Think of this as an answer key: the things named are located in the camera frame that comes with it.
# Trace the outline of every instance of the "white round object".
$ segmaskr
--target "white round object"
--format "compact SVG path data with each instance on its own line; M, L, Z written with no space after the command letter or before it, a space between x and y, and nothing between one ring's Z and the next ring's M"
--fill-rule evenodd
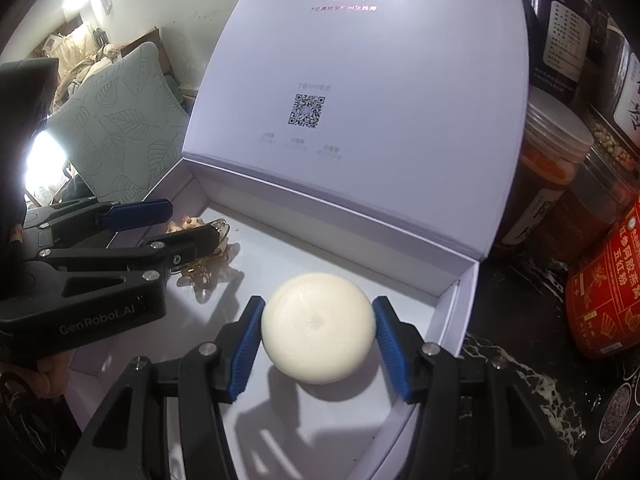
M376 336L376 317L349 280L312 272L284 283L262 313L262 343L289 377L326 384L351 375Z

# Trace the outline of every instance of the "white box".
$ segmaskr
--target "white box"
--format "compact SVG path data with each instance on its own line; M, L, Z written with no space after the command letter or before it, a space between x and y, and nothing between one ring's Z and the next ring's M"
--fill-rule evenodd
M184 158L148 199L171 200L175 219L226 218L239 251L210 294L173 276L163 319L77 350L67 399L81 427L130 359L180 357L237 319L251 295L268 300L304 272L388 296L425 340L459 353L522 138L521 1L367 0L367 10L332 11L315 10L318 1L240 0L234 10ZM354 31L364 50L323 39ZM319 92L321 81L334 93L316 127L288 124L303 85ZM392 393L376 345L356 374L327 386L296 384L260 348L246 391L223 409L241 479L395 478L416 415ZM174 404L170 434L182 478Z

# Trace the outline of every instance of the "white label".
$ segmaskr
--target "white label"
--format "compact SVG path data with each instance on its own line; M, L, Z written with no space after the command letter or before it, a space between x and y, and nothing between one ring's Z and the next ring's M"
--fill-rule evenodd
M629 59L625 85L613 112L613 120L640 147L640 62L636 54L631 54Z
M542 60L571 81L578 82L590 30L589 23L579 14L557 0L552 1Z
M505 245L516 245L524 241L530 232L542 222L546 213L551 209L551 206L558 201L563 192L564 189L541 189L525 209L524 213L518 218L518 221L502 239L502 243Z
M617 350L618 348L622 348L622 343L620 341L618 341L617 343L613 343L613 345L609 345L609 346L605 346L604 348L600 349L600 353L601 354L608 354L609 352L613 352L614 350Z

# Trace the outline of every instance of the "red can with chinese text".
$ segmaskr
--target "red can with chinese text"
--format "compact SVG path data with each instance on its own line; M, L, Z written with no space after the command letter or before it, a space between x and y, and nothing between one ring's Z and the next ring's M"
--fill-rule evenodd
M640 198L590 254L569 268L566 314L587 357L640 343Z

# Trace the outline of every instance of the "qr code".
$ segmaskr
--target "qr code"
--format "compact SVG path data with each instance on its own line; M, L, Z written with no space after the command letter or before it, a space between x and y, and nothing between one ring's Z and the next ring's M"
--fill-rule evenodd
M320 120L322 104L324 104L322 96L297 94L289 115L289 124L315 128Z

